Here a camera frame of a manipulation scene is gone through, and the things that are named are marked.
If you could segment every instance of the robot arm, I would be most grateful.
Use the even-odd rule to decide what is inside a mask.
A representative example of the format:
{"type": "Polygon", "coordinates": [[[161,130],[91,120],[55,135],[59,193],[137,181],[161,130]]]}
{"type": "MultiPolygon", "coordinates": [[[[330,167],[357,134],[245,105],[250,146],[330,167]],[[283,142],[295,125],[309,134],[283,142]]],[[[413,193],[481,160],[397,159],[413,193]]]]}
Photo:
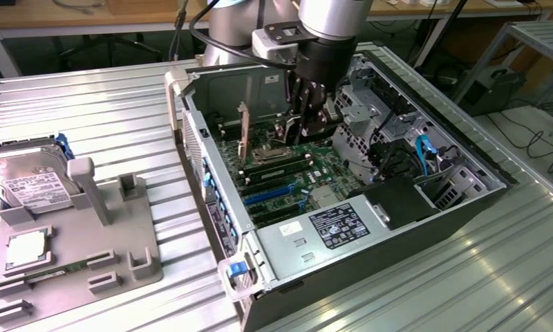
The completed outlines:
{"type": "Polygon", "coordinates": [[[279,133],[298,144],[326,133],[342,120],[333,109],[335,86],[356,49],[356,35],[372,0],[302,0],[299,21],[269,24],[253,32],[253,51],[273,61],[290,61],[286,71],[287,120],[279,133]]]}
{"type": "Polygon", "coordinates": [[[290,10],[283,9],[291,7],[289,0],[209,2],[190,22],[194,37],[210,46],[205,57],[214,62],[219,50],[265,66],[283,68],[290,108],[282,128],[277,130],[279,139],[287,145],[318,139],[319,134],[342,120],[333,109],[335,86],[350,65],[356,35],[372,0],[301,0],[295,21],[286,21],[297,19],[290,10]],[[210,12],[209,38],[193,27],[214,6],[218,8],[210,12]],[[226,22],[233,24],[230,31],[226,22]],[[254,55],[243,51],[249,47],[245,36],[251,36],[254,55]]]}

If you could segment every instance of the power supply label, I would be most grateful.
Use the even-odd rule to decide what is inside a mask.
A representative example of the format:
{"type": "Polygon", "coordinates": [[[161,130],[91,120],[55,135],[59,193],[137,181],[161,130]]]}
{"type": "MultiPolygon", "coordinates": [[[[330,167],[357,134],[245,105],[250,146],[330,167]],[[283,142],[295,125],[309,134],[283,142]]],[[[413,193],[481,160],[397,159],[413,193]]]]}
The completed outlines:
{"type": "Polygon", "coordinates": [[[309,220],[327,249],[335,249],[370,234],[350,203],[309,216],[309,220]]]}
{"type": "Polygon", "coordinates": [[[70,200],[70,195],[54,172],[3,180],[3,186],[29,209],[70,200]]]}

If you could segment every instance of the sticker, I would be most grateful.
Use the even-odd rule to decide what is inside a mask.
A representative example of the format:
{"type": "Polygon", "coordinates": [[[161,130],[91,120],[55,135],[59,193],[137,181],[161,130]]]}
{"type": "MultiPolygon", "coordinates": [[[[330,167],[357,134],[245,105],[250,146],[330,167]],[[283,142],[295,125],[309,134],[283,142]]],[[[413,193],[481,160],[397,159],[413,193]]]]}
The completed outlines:
{"type": "Polygon", "coordinates": [[[309,216],[327,249],[335,249],[370,234],[350,203],[309,216]]]}
{"type": "Polygon", "coordinates": [[[271,75],[265,77],[265,84],[277,83],[278,82],[278,75],[271,75]]]}
{"type": "Polygon", "coordinates": [[[70,200],[70,195],[54,172],[5,180],[3,186],[29,209],[70,200]]]}
{"type": "Polygon", "coordinates": [[[267,174],[259,176],[259,179],[270,178],[270,177],[273,177],[275,175],[279,175],[282,173],[285,173],[285,170],[283,169],[281,169],[279,171],[275,171],[275,172],[271,172],[271,173],[267,173],[267,174]]]}
{"type": "Polygon", "coordinates": [[[298,221],[293,221],[291,223],[279,226],[278,229],[283,237],[303,230],[298,221]]]}
{"type": "Polygon", "coordinates": [[[41,275],[41,276],[38,276],[35,278],[31,278],[31,279],[26,280],[26,284],[33,284],[33,283],[39,282],[42,280],[46,280],[46,279],[51,279],[54,277],[58,277],[59,275],[63,275],[63,274],[65,274],[65,271],[63,270],[55,271],[53,273],[47,273],[45,275],[41,275]]]}

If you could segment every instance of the hard drive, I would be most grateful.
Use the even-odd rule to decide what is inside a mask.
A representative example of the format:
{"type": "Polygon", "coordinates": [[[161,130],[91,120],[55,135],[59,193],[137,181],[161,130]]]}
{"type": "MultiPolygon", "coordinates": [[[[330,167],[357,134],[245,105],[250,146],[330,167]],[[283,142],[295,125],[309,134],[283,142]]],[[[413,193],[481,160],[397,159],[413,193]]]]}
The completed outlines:
{"type": "Polygon", "coordinates": [[[18,206],[39,214],[71,206],[81,189],[66,176],[73,154],[65,136],[0,144],[0,199],[3,208],[18,206]]]}

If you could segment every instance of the metal table surface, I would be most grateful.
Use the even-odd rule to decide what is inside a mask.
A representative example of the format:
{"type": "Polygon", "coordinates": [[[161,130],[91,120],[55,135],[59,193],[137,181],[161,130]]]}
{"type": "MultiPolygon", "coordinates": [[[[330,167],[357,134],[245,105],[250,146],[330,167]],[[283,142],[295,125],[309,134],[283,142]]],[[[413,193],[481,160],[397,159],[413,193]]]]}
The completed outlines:
{"type": "MultiPolygon", "coordinates": [[[[262,331],[553,331],[553,185],[385,48],[368,46],[520,184],[444,242],[262,331]]],[[[2,80],[0,139],[61,130],[97,180],[147,181],[161,282],[18,331],[237,331],[171,147],[167,64],[2,80]]]]}

